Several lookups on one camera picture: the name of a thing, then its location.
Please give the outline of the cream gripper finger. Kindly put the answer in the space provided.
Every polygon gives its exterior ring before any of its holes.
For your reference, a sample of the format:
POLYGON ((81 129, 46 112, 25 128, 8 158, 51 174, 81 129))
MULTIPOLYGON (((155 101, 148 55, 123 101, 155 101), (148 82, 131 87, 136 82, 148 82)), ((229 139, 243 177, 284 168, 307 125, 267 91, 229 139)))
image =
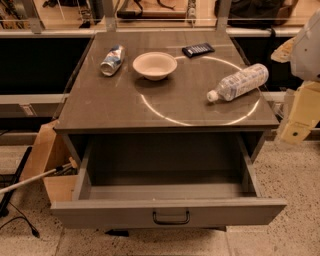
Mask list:
POLYGON ((271 59, 279 63, 286 63, 290 60, 295 38, 290 38, 280 45, 272 54, 271 59))
POLYGON ((310 132, 311 128, 306 125, 297 122, 286 122, 281 126, 279 139, 291 145, 298 145, 310 132))

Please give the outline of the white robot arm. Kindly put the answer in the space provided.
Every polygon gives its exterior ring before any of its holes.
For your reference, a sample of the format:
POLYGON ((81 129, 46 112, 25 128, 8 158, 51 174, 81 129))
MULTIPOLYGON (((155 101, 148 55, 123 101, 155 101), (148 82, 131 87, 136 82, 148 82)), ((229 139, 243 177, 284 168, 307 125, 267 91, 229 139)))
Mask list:
POLYGON ((294 38, 271 54, 271 59, 289 62, 291 73, 303 80, 293 94, 290 113, 281 122, 277 134, 281 141, 297 145, 320 121, 320 9, 294 38))

